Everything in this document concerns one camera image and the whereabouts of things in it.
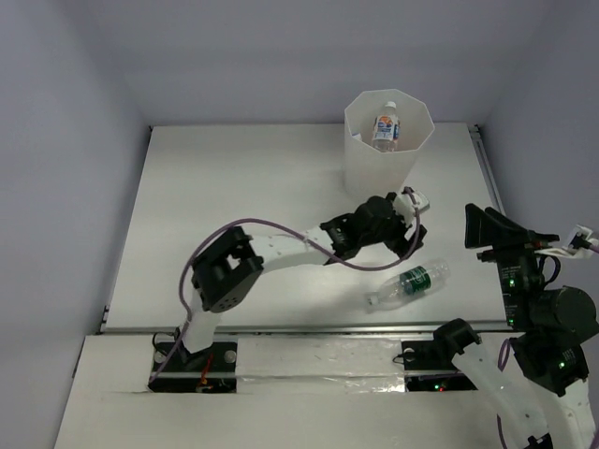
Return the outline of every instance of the green bottle label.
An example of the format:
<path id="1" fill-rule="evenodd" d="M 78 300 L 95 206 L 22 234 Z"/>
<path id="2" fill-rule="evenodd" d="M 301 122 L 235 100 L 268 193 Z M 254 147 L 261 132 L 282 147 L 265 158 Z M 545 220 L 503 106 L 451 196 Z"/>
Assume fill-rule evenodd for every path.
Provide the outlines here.
<path id="1" fill-rule="evenodd" d="M 406 295 L 415 295 L 431 288 L 431 276 L 423 267 L 416 267 L 400 275 L 400 282 Z"/>

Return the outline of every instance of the black bracket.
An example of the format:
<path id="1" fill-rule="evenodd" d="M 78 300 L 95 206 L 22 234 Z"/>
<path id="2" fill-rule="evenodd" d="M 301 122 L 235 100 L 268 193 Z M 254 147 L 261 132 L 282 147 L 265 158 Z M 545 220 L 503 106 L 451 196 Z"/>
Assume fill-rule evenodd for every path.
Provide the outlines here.
<path id="1" fill-rule="evenodd" d="M 264 259 L 254 252 L 251 239 L 240 226 L 231 227 L 194 260 L 192 284 L 204 311 L 237 306 L 262 274 Z"/>
<path id="2" fill-rule="evenodd" d="M 464 354 L 464 348 L 479 344 L 480 337 L 472 327 L 457 318 L 432 333 L 432 340 L 402 341 L 405 370 L 457 370 L 451 363 L 455 354 Z"/>

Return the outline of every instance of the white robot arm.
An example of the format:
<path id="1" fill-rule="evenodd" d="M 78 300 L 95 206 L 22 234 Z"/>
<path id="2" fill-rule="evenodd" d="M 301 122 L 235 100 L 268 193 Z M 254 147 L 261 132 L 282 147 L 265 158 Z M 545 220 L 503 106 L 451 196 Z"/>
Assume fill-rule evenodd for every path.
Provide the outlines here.
<path id="1" fill-rule="evenodd" d="M 429 206 L 424 195 L 412 190 L 386 198 L 374 196 L 354 213 L 303 232 L 303 239 L 289 235 L 251 237 L 240 227 L 228 229 L 192 265 L 193 315 L 182 349 L 192 355 L 209 348 L 222 314 L 245 298 L 260 275 L 299 265 L 336 262 L 328 253 L 344 261 L 360 248 L 381 242 L 399 258 L 411 255 L 422 245 L 426 228 L 420 225 L 410 239 L 405 234 L 416 211 L 421 214 Z"/>

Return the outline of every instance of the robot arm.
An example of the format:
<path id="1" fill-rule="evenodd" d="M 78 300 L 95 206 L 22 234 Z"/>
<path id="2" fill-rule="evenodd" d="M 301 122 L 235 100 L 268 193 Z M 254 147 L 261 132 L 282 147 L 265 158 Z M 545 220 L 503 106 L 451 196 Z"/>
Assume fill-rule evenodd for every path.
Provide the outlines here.
<path id="1" fill-rule="evenodd" d="M 410 191 L 385 198 L 373 196 L 354 213 L 303 232 L 304 239 L 288 235 L 252 237 L 240 226 L 229 228 L 192 263 L 193 318 L 183 337 L 183 349 L 192 355 L 210 347 L 222 313 L 239 305 L 263 274 L 298 265 L 345 261 L 375 243 L 385 243 L 399 258 L 409 256 L 411 250 L 422 246 L 426 228 L 421 225 L 409 239 L 405 234 L 416 210 L 422 213 L 428 208 L 424 195 Z"/>
<path id="2" fill-rule="evenodd" d="M 542 447 L 588 449 L 595 424 L 580 345 L 599 333 L 596 308 L 580 289 L 546 290 L 556 276 L 546 282 L 537 258 L 590 257 L 595 234 L 579 226 L 567 246 L 554 249 L 548 244 L 558 236 L 537 234 L 474 205 L 466 206 L 466 224 L 467 248 L 492 247 L 478 258 L 497 264 L 507 324 L 523 332 L 510 344 L 547 418 L 552 446 Z"/>

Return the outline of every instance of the bottle cap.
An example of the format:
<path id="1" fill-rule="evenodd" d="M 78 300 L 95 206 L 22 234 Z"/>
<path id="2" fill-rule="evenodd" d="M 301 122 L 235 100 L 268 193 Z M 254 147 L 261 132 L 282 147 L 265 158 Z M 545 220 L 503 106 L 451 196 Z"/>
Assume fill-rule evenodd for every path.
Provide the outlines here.
<path id="1" fill-rule="evenodd" d="M 378 295 L 376 292 L 367 293 L 364 295 L 366 297 L 366 302 L 371 306 L 378 305 Z"/>

